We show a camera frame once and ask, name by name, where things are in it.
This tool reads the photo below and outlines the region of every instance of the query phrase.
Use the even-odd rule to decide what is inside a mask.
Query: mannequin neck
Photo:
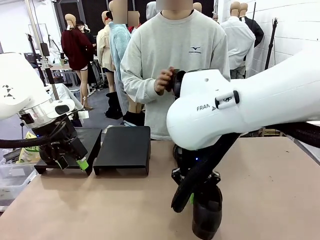
[[[239,10],[238,9],[232,9],[230,16],[232,17],[238,17],[239,16]]]
[[[240,11],[239,18],[245,17],[246,16],[246,12],[247,12],[246,10]]]
[[[169,20],[181,20],[190,16],[192,10],[163,10],[162,16]]]
[[[72,22],[72,21],[69,21],[69,20],[67,20],[66,21],[66,24],[68,25],[68,26],[70,26],[71,28],[75,28],[75,26],[74,26],[74,23]]]

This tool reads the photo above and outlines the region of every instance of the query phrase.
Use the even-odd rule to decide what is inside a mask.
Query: background table
[[[192,206],[171,208],[173,144],[152,142],[149,177],[37,176],[0,217],[1,240],[197,240]],[[285,137],[240,138],[216,168],[214,240],[318,240],[320,168]]]

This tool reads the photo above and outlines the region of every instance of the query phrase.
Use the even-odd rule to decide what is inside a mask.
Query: gray sweatshirt
[[[221,26],[196,10],[182,20],[158,13],[136,30],[121,61],[121,77],[131,99],[145,104],[145,125],[151,128],[152,139],[171,139],[166,120],[175,97],[172,92],[162,96],[155,92],[161,70],[218,69],[230,80],[227,46]]]

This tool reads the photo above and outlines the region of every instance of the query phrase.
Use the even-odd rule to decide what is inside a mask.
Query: dark red sweater
[[[66,30],[61,36],[62,50],[69,59],[73,70],[81,70],[93,59],[94,47],[81,31]]]

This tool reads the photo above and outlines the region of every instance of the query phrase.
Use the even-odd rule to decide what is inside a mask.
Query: white brick wall
[[[230,5],[235,0],[223,1],[222,22],[230,17]],[[265,69],[272,34],[273,18],[278,19],[274,48],[269,68],[305,48],[320,44],[320,0],[242,0],[248,3],[248,18],[254,20],[264,31],[264,38],[254,49],[254,62],[247,75],[252,76]]]

